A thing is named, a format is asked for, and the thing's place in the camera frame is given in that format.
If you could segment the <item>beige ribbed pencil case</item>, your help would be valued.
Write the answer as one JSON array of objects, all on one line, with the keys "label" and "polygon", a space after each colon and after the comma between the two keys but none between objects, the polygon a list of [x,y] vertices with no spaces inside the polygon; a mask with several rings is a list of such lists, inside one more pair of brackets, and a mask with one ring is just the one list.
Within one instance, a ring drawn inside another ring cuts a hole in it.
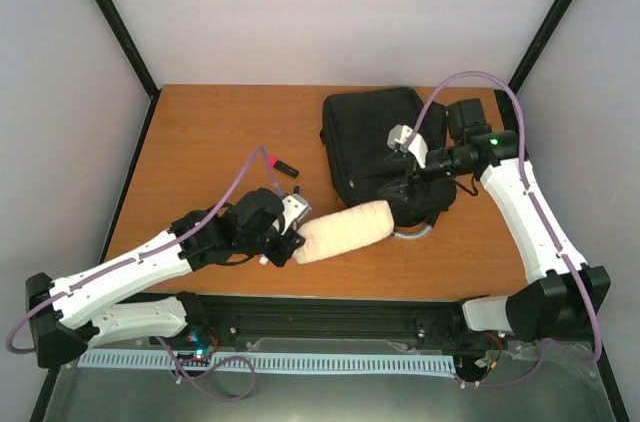
[{"label": "beige ribbed pencil case", "polygon": [[394,220],[384,200],[367,202],[325,215],[298,229],[305,242],[292,258],[298,264],[329,259],[375,244],[389,237]]}]

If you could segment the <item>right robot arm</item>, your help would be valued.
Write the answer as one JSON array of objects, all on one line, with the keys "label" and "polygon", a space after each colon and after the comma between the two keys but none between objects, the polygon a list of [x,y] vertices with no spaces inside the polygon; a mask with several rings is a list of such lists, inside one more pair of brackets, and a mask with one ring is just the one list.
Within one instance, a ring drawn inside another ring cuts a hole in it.
[{"label": "right robot arm", "polygon": [[450,105],[447,124],[454,144],[427,152],[427,176],[470,174],[481,183],[514,239],[527,280],[512,295],[463,302],[466,326],[525,342],[587,336],[600,342],[597,311],[610,277],[604,267],[589,265],[561,229],[522,154],[518,133],[493,130],[477,99]]}]

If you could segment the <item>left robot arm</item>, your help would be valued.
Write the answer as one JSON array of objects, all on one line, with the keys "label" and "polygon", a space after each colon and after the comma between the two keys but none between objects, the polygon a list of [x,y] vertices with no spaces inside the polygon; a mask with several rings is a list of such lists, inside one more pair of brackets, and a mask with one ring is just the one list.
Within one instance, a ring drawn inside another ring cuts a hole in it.
[{"label": "left robot arm", "polygon": [[90,270],[25,282],[29,329],[41,368],[61,366],[87,349],[136,337],[201,342],[208,320],[195,295],[151,303],[128,297],[209,265],[237,266],[261,256],[282,267],[305,239],[298,227],[310,212],[298,194],[259,188],[237,203],[194,210],[136,249]]}]

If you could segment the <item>black student backpack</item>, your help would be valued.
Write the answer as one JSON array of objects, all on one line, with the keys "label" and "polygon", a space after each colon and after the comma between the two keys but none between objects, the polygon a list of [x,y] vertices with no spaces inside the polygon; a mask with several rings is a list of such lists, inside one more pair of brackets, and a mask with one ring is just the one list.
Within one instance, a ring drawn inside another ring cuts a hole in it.
[{"label": "black student backpack", "polygon": [[320,138],[326,148],[333,188],[349,208],[388,202],[399,228],[433,226],[456,199],[454,182],[434,181],[414,172],[410,154],[387,145],[391,129],[412,127],[423,101],[410,87],[393,87],[328,96],[322,107]]}]

